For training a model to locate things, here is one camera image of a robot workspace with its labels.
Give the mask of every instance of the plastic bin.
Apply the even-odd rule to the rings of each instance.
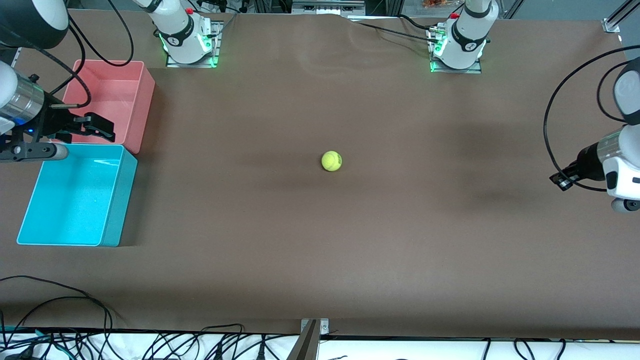
[[[86,60],[79,75],[91,91],[92,101],[87,107],[71,109],[71,112],[78,116],[94,112],[112,121],[116,133],[114,143],[124,145],[132,154],[139,153],[156,85],[145,63],[132,61],[127,66],[114,67],[102,60]],[[63,101],[77,104],[85,100],[84,88],[76,80],[71,81]],[[97,136],[82,135],[73,135],[72,142],[110,143]]]
[[[138,160],[122,145],[67,147],[42,163],[18,244],[118,246]]]

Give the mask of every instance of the pink bin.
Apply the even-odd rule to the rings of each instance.
[[[78,116],[94,112],[112,121],[116,133],[113,143],[124,145],[132,154],[139,153],[156,85],[145,63],[132,61],[127,66],[114,67],[102,60],[86,60],[79,75],[91,91],[92,100],[87,107],[71,112]],[[85,100],[84,89],[74,79],[67,86],[64,103],[81,104]],[[72,142],[111,143],[97,136],[81,135],[73,135]]]

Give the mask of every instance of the turquoise plastic container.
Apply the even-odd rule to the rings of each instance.
[[[42,163],[18,244],[118,246],[138,160],[122,145],[66,146]]]

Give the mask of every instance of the brown table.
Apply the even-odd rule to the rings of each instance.
[[[73,14],[108,58],[127,56],[114,14]],[[89,291],[121,314],[119,327],[239,321],[295,332],[300,318],[324,317],[339,334],[640,334],[637,215],[547,179],[550,94],[620,46],[597,22],[498,21],[483,74],[461,76],[430,73],[419,40],[331,15],[240,15],[217,69],[164,69],[148,15],[125,19],[157,86],[122,246],[18,246],[39,165],[3,165],[1,275]],[[78,57],[69,38],[52,52]],[[561,164],[616,128],[595,87],[622,59],[594,64],[557,98],[550,137]],[[29,50],[17,67],[46,89],[66,77]],[[332,174],[318,162],[330,149],[344,157]],[[1,286],[13,320],[66,293]],[[69,302],[28,324],[101,321]]]

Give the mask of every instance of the tennis ball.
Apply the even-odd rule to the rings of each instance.
[[[327,171],[336,171],[342,166],[342,156],[335,151],[322,155],[322,167]]]

